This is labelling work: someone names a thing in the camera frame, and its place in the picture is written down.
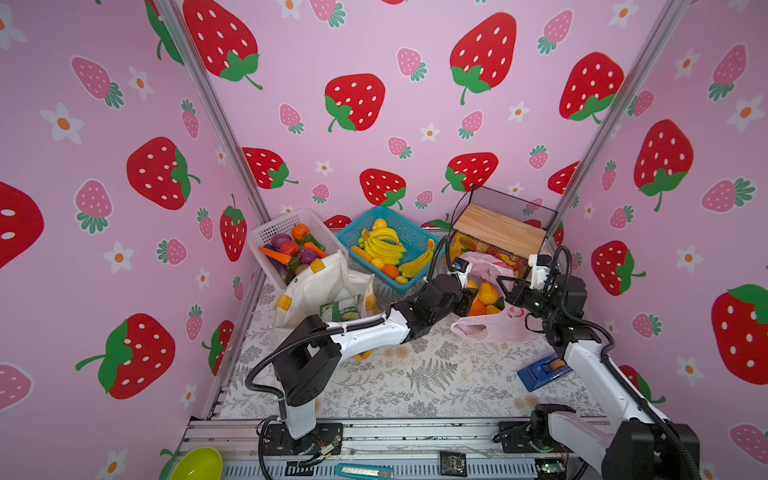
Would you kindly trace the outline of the pink plastic grocery bag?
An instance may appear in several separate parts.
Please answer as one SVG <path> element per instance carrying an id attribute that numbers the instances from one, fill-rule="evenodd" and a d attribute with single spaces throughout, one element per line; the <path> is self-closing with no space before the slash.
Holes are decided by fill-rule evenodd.
<path id="1" fill-rule="evenodd" d="M 497 282 L 499 276 L 515 278 L 515 271 L 504 265 L 494 263 L 495 259 L 480 253 L 467 252 L 460 256 L 471 265 L 469 286 L 479 287 L 483 282 L 490 282 L 504 299 L 503 292 Z M 450 326 L 451 331 L 458 337 L 470 342 L 527 342 L 534 338 L 535 333 L 526 328 L 524 319 L 527 311 L 512 306 L 505 300 L 505 308 L 499 310 L 494 305 L 487 306 L 487 314 L 483 316 L 455 315 Z"/>

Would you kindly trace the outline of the green snack packet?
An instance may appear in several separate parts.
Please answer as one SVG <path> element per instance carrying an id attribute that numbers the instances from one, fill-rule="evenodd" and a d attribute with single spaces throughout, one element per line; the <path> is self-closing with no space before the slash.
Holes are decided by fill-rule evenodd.
<path id="1" fill-rule="evenodd" d="M 320 307 L 320 317 L 324 322 L 345 322 L 361 318 L 359 301 L 356 297 L 330 302 Z"/>

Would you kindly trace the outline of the white canvas tote bag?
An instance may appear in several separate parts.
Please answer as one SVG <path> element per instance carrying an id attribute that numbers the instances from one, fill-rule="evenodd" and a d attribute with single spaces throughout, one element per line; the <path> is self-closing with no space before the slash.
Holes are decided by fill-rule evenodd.
<path id="1" fill-rule="evenodd" d="M 351 269 L 340 252 L 314 260 L 277 299 L 273 343 L 280 344 L 306 317 L 319 315 L 320 307 L 330 302 L 356 297 L 361 318 L 379 313 L 373 278 Z"/>

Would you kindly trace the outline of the yellow snack packets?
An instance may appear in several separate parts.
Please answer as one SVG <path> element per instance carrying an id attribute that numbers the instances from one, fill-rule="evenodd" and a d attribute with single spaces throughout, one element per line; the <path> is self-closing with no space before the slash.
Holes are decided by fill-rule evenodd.
<path id="1" fill-rule="evenodd" d="M 463 234 L 461 232 L 456 233 L 451 240 L 449 247 L 449 257 L 451 261 L 454 261 L 457 257 L 467 252 L 474 252 L 484 254 L 486 256 L 493 257 L 494 263 L 497 265 L 504 265 L 517 272 L 522 272 L 528 267 L 527 260 L 512 254 L 507 250 L 503 250 L 494 245 L 485 243 L 473 236 Z"/>

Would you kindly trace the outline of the teal plastic basket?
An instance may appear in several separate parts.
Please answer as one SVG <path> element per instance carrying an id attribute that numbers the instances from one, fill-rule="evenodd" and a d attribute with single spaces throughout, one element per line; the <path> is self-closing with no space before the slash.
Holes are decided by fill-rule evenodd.
<path id="1" fill-rule="evenodd" d="M 398 294 L 405 295 L 410 288 L 417 285 L 420 279 L 427 274 L 429 266 L 423 268 L 417 274 L 415 279 L 410 280 L 405 285 L 400 285 L 376 270 L 372 265 L 365 262 L 359 255 L 350 250 L 352 246 L 357 245 L 362 230 L 364 228 L 369 229 L 372 227 L 374 221 L 378 218 L 386 220 L 388 226 L 392 227 L 398 233 L 399 239 L 406 249 L 403 258 L 405 262 L 415 260 L 421 255 L 426 250 L 426 243 L 428 240 L 438 242 L 439 238 L 432 233 L 421 229 L 419 225 L 411 222 L 397 212 L 382 206 L 374 207 L 366 211 L 336 235 L 336 238 L 348 250 L 349 258 L 356 262 L 363 271 L 373 274 L 377 279 L 381 280 L 384 285 L 387 285 Z"/>

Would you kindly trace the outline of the blue box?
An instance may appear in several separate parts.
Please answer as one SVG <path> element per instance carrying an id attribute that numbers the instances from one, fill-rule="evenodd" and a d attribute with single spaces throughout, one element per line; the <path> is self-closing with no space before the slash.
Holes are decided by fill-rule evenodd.
<path id="1" fill-rule="evenodd" d="M 534 392 L 572 372 L 556 353 L 523 367 L 517 375 L 528 392 Z"/>

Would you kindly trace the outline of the floral table mat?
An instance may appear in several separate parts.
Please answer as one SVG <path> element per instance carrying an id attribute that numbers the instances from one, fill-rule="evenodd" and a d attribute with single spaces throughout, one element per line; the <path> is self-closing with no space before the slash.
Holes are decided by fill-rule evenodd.
<path id="1" fill-rule="evenodd" d="M 272 328 L 279 296 L 265 280 L 214 419 L 254 420 L 278 412 L 273 395 L 252 392 L 244 381 L 282 341 Z M 378 348 L 365 360 L 341 363 L 315 399 L 318 419 L 528 417 L 539 403 L 568 405 L 583 416 L 604 415 L 576 373 L 527 391 L 517 371 L 553 353 L 543 336 L 470 342 L 451 331 L 452 322 L 445 319 L 407 344 Z"/>

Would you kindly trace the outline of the purple toy onion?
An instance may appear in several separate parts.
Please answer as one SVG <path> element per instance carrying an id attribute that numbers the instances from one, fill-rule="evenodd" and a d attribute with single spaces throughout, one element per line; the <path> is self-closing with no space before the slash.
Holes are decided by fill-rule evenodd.
<path id="1" fill-rule="evenodd" d="M 292 241 L 292 237 L 285 233 L 279 233 L 272 237 L 271 239 L 271 246 L 279 251 L 282 247 L 282 245 L 288 241 Z"/>
<path id="2" fill-rule="evenodd" d="M 299 256 L 299 261 L 301 264 L 309 265 L 318 258 L 319 258 L 319 255 L 315 251 L 303 250 Z"/>

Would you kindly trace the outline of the orange toy carrot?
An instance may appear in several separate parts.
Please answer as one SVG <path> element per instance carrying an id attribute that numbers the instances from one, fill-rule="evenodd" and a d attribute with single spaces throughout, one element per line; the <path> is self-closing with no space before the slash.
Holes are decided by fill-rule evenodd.
<path id="1" fill-rule="evenodd" d="M 305 242 L 303 247 L 305 250 L 314 252 L 319 258 L 325 258 L 327 256 L 327 254 L 313 242 Z"/>
<path id="2" fill-rule="evenodd" d="M 278 251 L 273 251 L 265 247 L 259 247 L 258 250 L 262 254 L 264 254 L 266 257 L 273 259 L 282 265 L 288 265 L 292 260 L 291 255 L 287 255 Z"/>

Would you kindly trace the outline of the red toy tomato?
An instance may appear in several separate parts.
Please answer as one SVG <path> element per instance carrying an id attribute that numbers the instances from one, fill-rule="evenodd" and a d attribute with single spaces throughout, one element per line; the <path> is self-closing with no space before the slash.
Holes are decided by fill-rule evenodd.
<path id="1" fill-rule="evenodd" d="M 281 244 L 280 252 L 289 257 L 293 257 L 301 252 L 301 247 L 296 241 L 288 240 Z"/>

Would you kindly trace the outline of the white plastic basket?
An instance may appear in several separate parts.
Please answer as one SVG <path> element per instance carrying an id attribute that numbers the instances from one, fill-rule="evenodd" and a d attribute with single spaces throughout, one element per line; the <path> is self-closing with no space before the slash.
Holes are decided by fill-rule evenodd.
<path id="1" fill-rule="evenodd" d="M 270 263 L 269 258 L 260 252 L 259 249 L 270 244 L 274 235 L 291 235 L 292 229 L 299 224 L 309 228 L 311 235 L 326 248 L 328 254 L 335 253 L 336 251 L 347 254 L 346 248 L 340 243 L 338 238 L 325 226 L 315 212 L 309 208 L 298 208 L 291 213 L 284 214 L 251 230 L 247 236 L 247 244 L 266 278 L 279 292 L 284 292 L 287 286 L 281 279 L 278 270 Z"/>

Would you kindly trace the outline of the small black circuit board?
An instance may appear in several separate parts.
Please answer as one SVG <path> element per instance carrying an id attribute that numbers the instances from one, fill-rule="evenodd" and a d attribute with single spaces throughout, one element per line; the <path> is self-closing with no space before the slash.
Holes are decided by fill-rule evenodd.
<path id="1" fill-rule="evenodd" d="M 448 477 L 468 476 L 467 457 L 464 453 L 440 451 L 439 474 Z"/>

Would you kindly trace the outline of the teal utility knife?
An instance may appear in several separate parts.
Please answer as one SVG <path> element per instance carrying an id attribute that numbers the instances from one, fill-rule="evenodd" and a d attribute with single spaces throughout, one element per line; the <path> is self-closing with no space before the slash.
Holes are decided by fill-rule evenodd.
<path id="1" fill-rule="evenodd" d="M 334 474 L 352 480 L 393 480 L 395 477 L 391 467 L 348 463 L 337 464 Z"/>

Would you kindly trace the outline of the green bowl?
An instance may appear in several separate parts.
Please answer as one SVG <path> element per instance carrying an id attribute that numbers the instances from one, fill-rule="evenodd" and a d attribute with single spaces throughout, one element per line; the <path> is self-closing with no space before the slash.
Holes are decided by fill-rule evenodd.
<path id="1" fill-rule="evenodd" d="M 185 455 L 163 449 L 160 456 L 167 456 L 159 479 L 219 480 L 223 474 L 223 459 L 212 447 L 196 448 Z"/>

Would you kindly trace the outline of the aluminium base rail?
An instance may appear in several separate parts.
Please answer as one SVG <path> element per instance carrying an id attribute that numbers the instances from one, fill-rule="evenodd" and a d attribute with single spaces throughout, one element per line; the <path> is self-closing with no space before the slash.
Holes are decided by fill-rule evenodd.
<path id="1" fill-rule="evenodd" d="M 193 421 L 175 452 L 216 449 L 224 479 L 345 479 L 340 463 L 391 467 L 394 479 L 597 479 L 599 474 L 562 445 L 539 450 L 513 418 L 322 419 L 315 436 L 291 439 L 277 422 Z M 439 452 L 467 457 L 468 476 L 439 474 Z"/>

